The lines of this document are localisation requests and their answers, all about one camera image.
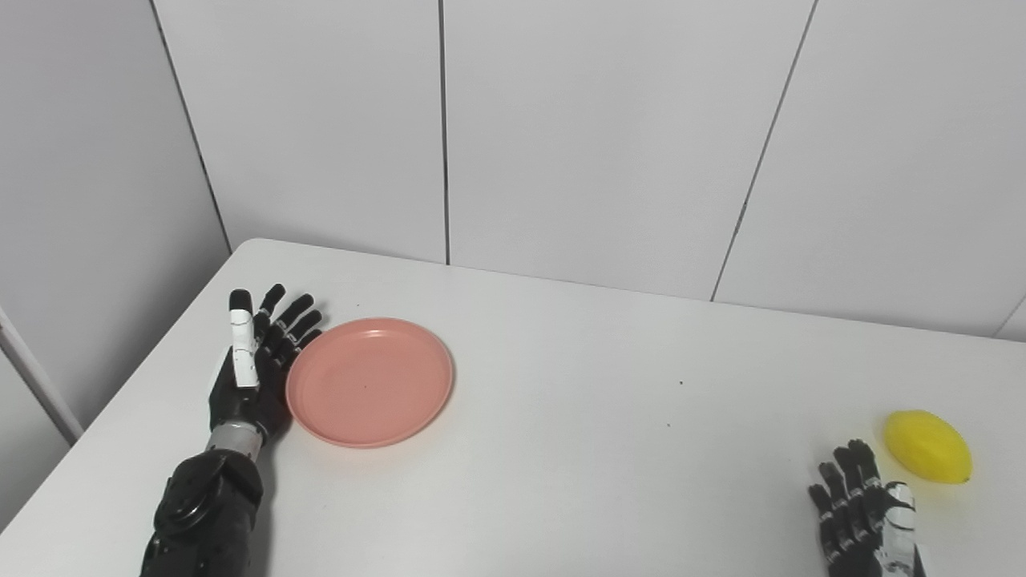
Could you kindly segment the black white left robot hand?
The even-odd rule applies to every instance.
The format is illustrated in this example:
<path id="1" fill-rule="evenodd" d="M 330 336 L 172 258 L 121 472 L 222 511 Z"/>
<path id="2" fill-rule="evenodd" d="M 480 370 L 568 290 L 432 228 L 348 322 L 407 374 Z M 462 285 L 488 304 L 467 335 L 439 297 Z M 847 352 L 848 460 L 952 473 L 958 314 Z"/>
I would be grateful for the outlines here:
<path id="1" fill-rule="evenodd" d="M 311 293 L 276 312 L 283 298 L 282 284 L 269 288 L 259 307 L 246 288 L 228 296 L 233 342 L 208 399 L 212 430 L 229 422 L 247 423 L 268 443 L 292 422 L 287 377 L 301 351 L 321 335 L 323 314 Z"/>

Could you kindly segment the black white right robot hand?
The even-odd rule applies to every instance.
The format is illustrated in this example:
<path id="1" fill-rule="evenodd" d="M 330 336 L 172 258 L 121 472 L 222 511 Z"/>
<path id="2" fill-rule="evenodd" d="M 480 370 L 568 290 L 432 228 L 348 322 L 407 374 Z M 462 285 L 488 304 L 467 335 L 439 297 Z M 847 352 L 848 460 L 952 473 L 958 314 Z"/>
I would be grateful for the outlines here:
<path id="1" fill-rule="evenodd" d="M 923 576 L 917 509 L 904 482 L 883 482 L 875 453 L 862 439 L 833 450 L 808 486 L 818 541 L 830 576 Z"/>

